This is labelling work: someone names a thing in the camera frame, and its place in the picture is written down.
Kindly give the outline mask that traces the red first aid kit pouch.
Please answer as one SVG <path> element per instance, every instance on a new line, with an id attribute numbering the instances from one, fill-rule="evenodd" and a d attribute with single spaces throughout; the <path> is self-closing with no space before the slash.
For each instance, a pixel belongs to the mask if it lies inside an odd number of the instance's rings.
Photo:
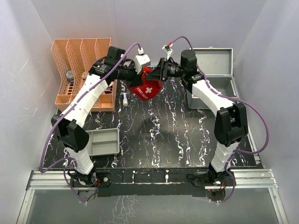
<path id="1" fill-rule="evenodd" d="M 153 69 L 145 67 L 141 76 L 143 84 L 135 87 L 128 87 L 128 89 L 142 101 L 148 101 L 154 98 L 160 92 L 163 86 L 160 81 L 151 81 L 145 79 L 146 76 L 152 71 Z"/>

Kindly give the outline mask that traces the grey plastic divided tray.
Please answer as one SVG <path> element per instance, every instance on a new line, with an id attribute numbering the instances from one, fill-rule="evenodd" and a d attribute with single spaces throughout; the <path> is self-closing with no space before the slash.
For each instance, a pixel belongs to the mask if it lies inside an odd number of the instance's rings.
<path id="1" fill-rule="evenodd" d="M 87 151 L 89 156 L 113 155 L 120 152 L 118 128 L 86 131 L 89 134 Z"/>

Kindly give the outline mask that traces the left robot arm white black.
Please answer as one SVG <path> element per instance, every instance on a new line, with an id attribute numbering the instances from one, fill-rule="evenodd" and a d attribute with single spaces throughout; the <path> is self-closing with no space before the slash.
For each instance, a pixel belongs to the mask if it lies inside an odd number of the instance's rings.
<path id="1" fill-rule="evenodd" d="M 51 119 L 54 134 L 75 163 L 71 177 L 85 186 L 94 185 L 97 179 L 87 150 L 89 134 L 83 129 L 86 117 L 114 80 L 131 82 L 140 75 L 143 67 L 150 64 L 142 47 L 138 48 L 138 54 L 129 66 L 124 64 L 128 61 L 127 54 L 126 50 L 110 46 L 107 56 L 91 66 L 83 86 L 70 105 L 61 115 L 54 115 Z"/>

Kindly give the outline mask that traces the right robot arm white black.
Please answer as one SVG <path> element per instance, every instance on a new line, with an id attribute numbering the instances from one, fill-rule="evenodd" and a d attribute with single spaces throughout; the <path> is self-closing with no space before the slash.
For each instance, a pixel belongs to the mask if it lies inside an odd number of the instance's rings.
<path id="1" fill-rule="evenodd" d="M 243 103 L 235 103 L 216 93 L 216 89 L 198 69 L 196 53 L 191 49 L 181 52 L 180 63 L 172 58 L 161 58 L 145 79 L 164 81 L 169 77 L 180 78 L 185 89 L 197 96 L 215 116 L 214 135 L 217 145 L 207 174 L 187 177 L 193 182 L 219 185 L 230 175 L 230 161 L 240 141 L 248 134 L 246 107 Z"/>

